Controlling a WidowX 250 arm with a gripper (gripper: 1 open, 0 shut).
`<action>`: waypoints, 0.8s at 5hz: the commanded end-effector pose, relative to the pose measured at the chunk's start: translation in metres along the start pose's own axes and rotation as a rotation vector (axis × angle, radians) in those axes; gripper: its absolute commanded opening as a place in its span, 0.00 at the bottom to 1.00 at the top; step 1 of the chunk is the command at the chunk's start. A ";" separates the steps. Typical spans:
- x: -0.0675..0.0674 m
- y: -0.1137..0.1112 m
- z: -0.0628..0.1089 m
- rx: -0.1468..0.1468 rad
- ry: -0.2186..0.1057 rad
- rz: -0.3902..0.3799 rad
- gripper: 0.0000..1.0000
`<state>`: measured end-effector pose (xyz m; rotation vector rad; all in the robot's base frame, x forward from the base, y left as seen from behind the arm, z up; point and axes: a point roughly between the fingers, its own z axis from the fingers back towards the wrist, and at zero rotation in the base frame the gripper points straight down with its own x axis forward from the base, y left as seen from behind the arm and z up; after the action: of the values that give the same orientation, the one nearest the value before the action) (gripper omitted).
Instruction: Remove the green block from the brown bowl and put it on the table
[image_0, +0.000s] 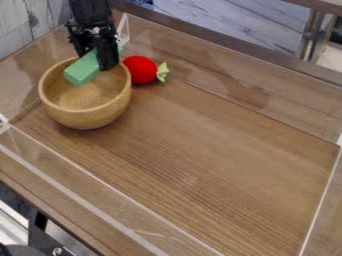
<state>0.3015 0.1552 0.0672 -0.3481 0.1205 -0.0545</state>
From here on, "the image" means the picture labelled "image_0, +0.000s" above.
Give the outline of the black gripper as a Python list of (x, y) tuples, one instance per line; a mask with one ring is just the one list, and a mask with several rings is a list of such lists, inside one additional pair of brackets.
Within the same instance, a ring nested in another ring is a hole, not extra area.
[(66, 23), (78, 56), (94, 48), (102, 71), (119, 64), (119, 48), (109, 0), (70, 0), (74, 19)]

